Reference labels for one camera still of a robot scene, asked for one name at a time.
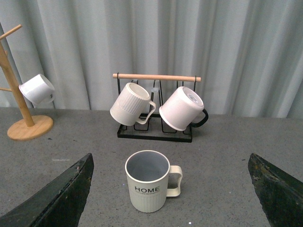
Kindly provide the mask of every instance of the mug rack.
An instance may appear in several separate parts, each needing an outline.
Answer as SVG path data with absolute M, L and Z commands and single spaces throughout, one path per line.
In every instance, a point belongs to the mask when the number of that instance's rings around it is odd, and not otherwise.
M 131 79 L 133 83 L 138 84 L 141 79 L 153 80 L 153 88 L 151 91 L 151 100 L 153 101 L 155 96 L 159 98 L 159 107 L 164 104 L 162 95 L 162 80 L 172 80 L 176 82 L 177 88 L 179 87 L 179 81 L 182 86 L 184 82 L 193 82 L 193 91 L 196 89 L 196 82 L 200 82 L 200 77 L 187 77 L 187 76 L 167 76 L 167 75 L 144 75 L 144 74 L 113 74 L 113 78 L 117 79 L 118 94 L 121 93 L 120 79 Z M 144 113 L 140 115 L 140 118 L 146 119 L 148 114 Z M 169 127 L 165 121 L 161 118 L 160 114 L 153 113 L 148 119 L 145 125 L 136 123 L 133 126 L 120 125 L 118 132 L 118 138 L 128 139 L 141 139 L 141 140 L 162 140 L 173 142 L 187 142 L 191 143 L 193 140 L 192 127 L 189 125 L 184 131 L 177 131 Z
M 14 33 L 21 27 L 22 25 L 18 25 L 5 34 L 1 35 L 0 40 Z M 14 123 L 8 129 L 8 137 L 10 137 L 12 140 L 31 140 L 50 131 L 53 127 L 53 120 L 49 116 L 44 115 L 31 116 L 24 97 L 19 90 L 19 84 L 9 63 L 7 55 L 8 52 L 3 49 L 3 46 L 0 42 L 0 66 L 10 87 L 0 87 L 0 90 L 13 93 L 13 96 L 23 116 L 22 120 Z

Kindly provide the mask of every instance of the table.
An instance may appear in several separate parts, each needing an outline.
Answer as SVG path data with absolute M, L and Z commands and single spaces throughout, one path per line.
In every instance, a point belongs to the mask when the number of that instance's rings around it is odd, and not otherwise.
M 0 216 L 89 152 L 95 169 L 80 227 L 269 227 L 248 172 L 250 154 L 303 181 L 303 120 L 210 115 L 193 129 L 192 143 L 180 143 L 118 138 L 109 111 L 30 112 L 52 117 L 54 127 L 37 139 L 13 141 L 7 129 L 22 116 L 17 108 L 0 108 Z M 180 196 L 149 214 L 131 205 L 124 170 L 127 158 L 145 149 L 183 170 Z

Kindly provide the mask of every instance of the black mug handle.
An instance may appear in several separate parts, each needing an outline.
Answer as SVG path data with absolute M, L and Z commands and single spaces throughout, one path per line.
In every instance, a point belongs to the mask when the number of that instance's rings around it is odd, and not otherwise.
M 198 122 L 198 123 L 191 122 L 189 124 L 191 127 L 198 128 L 198 127 L 204 125 L 205 122 L 207 122 L 207 120 L 208 120 L 208 112 L 206 111 L 206 109 L 203 109 L 202 112 L 205 114 L 205 117 L 200 122 Z

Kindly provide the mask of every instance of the white curtain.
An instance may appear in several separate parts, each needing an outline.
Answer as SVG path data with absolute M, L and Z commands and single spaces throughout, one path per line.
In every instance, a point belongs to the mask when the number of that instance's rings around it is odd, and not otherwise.
M 1 43 L 20 83 L 55 86 L 39 108 L 109 110 L 120 72 L 201 77 L 210 114 L 303 118 L 302 12 L 302 0 L 0 0 L 0 35 L 23 26 Z M 0 91 L 0 106 L 17 104 Z

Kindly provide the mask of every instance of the black metal mug rack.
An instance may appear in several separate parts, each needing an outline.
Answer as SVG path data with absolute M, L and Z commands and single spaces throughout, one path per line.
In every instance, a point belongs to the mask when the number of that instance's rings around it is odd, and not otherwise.
M 182 82 L 184 86 L 185 81 L 193 82 L 193 91 L 196 89 L 196 82 L 200 82 L 199 77 L 184 77 L 184 76 L 161 76 L 161 75 L 138 75 L 138 74 L 113 74 L 113 77 L 117 79 L 118 94 L 121 93 L 120 79 L 132 79 L 133 83 L 139 84 L 140 79 L 154 79 L 153 89 L 151 91 L 151 100 L 154 100 L 155 95 L 158 95 L 159 106 L 164 104 L 162 95 L 162 84 L 161 81 L 164 80 L 175 80 L 177 88 L 179 87 L 179 81 Z M 156 81 L 159 81 L 159 87 L 156 87 Z M 141 119 L 146 119 L 147 113 L 140 115 Z M 165 121 L 161 118 L 160 114 L 153 113 L 148 119 L 147 123 L 140 125 L 136 123 L 133 126 L 120 125 L 118 132 L 118 138 L 128 138 L 128 139 L 141 139 L 141 140 L 162 140 L 162 141 L 173 141 L 173 142 L 188 142 L 191 143 L 192 127 L 187 126 L 184 131 L 177 131 L 169 127 Z

